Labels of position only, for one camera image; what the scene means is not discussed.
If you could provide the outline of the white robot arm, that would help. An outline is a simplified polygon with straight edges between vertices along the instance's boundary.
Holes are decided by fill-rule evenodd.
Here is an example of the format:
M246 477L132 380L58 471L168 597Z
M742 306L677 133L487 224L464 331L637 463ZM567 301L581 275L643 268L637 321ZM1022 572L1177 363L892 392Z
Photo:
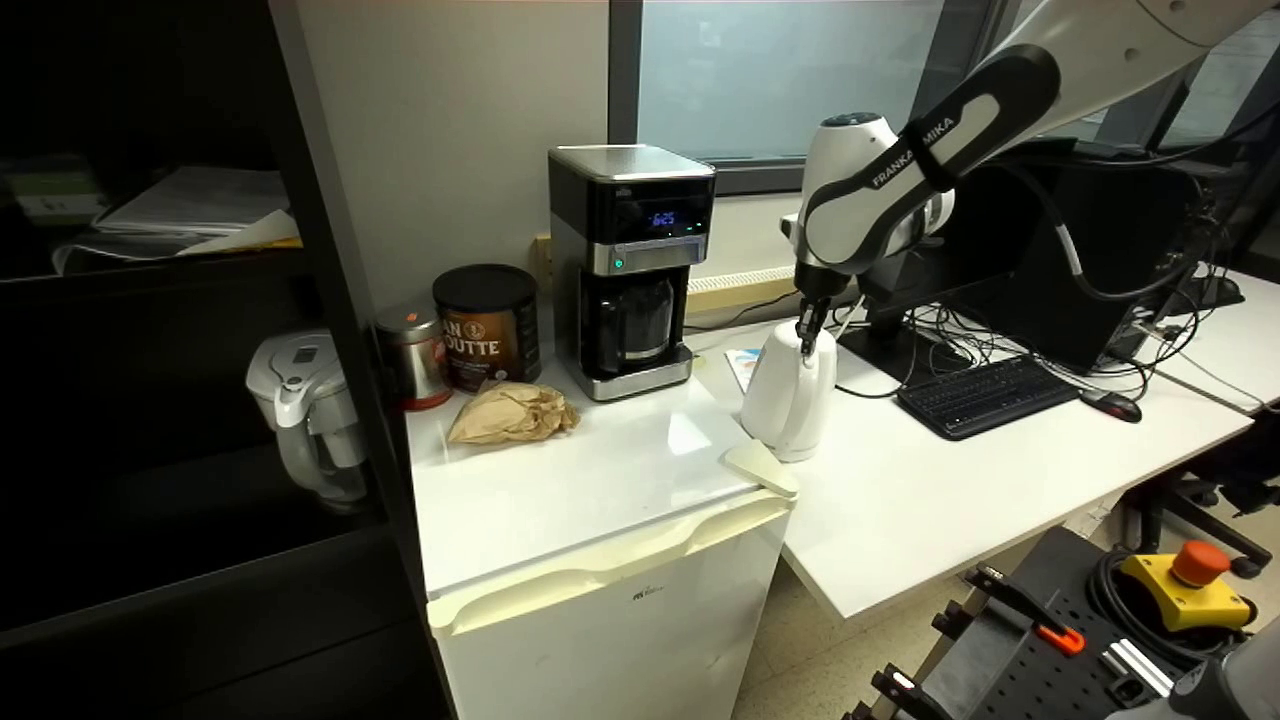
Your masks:
M818 129L794 216L801 351L863 268L899 255L904 218L1003 149L1130 99L1277 0L1039 0L952 91L892 129L852 113Z

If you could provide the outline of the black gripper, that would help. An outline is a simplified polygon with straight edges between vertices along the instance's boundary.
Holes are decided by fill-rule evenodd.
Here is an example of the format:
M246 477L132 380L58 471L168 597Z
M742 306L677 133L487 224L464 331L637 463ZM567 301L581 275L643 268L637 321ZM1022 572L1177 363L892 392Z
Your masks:
M822 322L828 321L837 296L852 283L852 275L844 268L818 268L818 262L801 262L798 268L798 290L801 290L801 354L818 351L822 341Z

